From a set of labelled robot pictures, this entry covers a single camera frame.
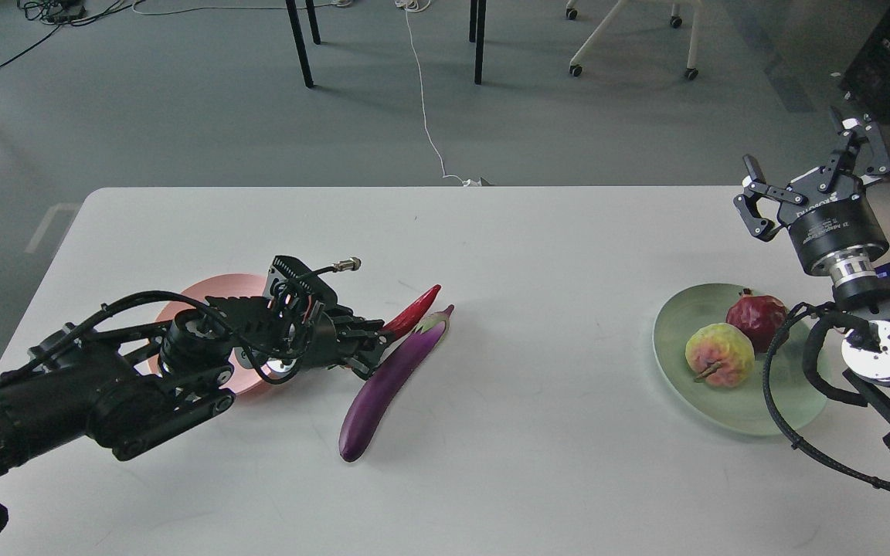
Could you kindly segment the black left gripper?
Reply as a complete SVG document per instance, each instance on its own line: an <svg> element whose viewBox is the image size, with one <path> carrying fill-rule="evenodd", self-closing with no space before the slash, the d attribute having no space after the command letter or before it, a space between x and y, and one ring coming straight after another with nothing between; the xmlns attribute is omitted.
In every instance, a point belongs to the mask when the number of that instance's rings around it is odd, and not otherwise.
<svg viewBox="0 0 890 556"><path fill-rule="evenodd" d="M314 368L347 368L368 381L381 365L382 356L399 339L389 324L380 319L364 319L354 314L335 317L324 312L325 305L312 307L304 316L282 317L285 344L297 357L271 358L271 378L290 379L300 371Z"/></svg>

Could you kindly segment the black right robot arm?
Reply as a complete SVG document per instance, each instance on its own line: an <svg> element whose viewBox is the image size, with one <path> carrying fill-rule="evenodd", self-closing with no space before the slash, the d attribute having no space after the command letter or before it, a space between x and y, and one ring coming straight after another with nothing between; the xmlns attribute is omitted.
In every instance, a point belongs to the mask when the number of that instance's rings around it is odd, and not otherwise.
<svg viewBox="0 0 890 556"><path fill-rule="evenodd" d="M744 190L732 201L753 237L769 242L784 229L802 270L831 281L830 302L799 303L777 328L764 356L762 392L792 448L890 493L890 481L845 466L806 441L771 392L778 348L795 324L815 317L800 366L807 382L827 400L874 409L890 426L890 263L875 266L889 243L866 196L870 186L890 183L890 143L869 115L843 117L834 107L829 113L837 140L826 163L777 186L746 155ZM890 451L890 432L882 440Z"/></svg>

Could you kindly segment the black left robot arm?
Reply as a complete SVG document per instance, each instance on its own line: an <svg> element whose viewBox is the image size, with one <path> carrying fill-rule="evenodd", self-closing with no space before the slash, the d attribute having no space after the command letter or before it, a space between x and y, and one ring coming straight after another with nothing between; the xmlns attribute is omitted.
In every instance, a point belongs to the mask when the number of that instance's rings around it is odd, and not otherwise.
<svg viewBox="0 0 890 556"><path fill-rule="evenodd" d="M363 319L322 280L360 265L350 258L311 269L276 256L256 296L149 290L65 325L0 375L0 476L82 436L126 461L215 418L236 400L227 387L232 357L272 385L331 366L371 378L438 288L396 319ZM7 522L0 504L0 532Z"/></svg>

